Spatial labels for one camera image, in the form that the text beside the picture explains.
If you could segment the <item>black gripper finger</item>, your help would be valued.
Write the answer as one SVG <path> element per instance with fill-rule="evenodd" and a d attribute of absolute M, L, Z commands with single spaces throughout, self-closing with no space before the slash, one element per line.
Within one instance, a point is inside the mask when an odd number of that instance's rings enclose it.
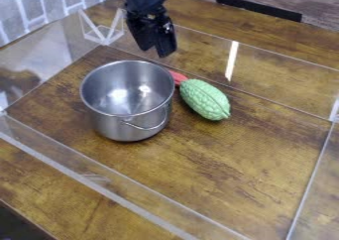
<path fill-rule="evenodd" d="M 139 48 L 150 50 L 154 47 L 153 25 L 142 19 L 129 19 L 127 26 Z"/>
<path fill-rule="evenodd" d="M 157 20 L 155 48 L 162 58 L 169 57 L 178 49 L 175 26 L 169 16 L 162 16 Z"/>

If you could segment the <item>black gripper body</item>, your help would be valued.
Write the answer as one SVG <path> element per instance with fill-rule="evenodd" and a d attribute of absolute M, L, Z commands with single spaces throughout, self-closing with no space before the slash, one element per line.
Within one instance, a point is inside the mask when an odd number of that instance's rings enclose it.
<path fill-rule="evenodd" d="M 165 8 L 167 0 L 126 0 L 127 20 L 137 22 L 142 19 L 167 23 L 170 16 Z"/>

